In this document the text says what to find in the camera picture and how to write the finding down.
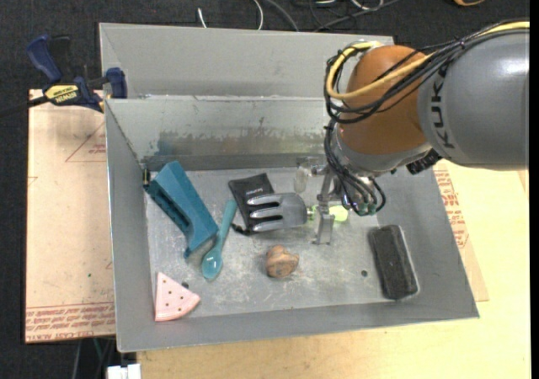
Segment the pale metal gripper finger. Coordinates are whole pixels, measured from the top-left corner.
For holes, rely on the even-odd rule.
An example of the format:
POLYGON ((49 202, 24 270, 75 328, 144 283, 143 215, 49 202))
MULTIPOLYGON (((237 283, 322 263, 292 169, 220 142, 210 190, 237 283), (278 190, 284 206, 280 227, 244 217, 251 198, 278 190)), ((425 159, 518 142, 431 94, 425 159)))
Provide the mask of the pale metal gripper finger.
POLYGON ((328 245, 331 243, 335 216, 330 212, 327 202, 319 202, 315 213, 315 244, 328 245))
POLYGON ((307 181, 323 174, 323 166, 320 165, 300 165, 296 168, 294 177, 294 190, 297 194, 303 193, 307 188, 307 181))

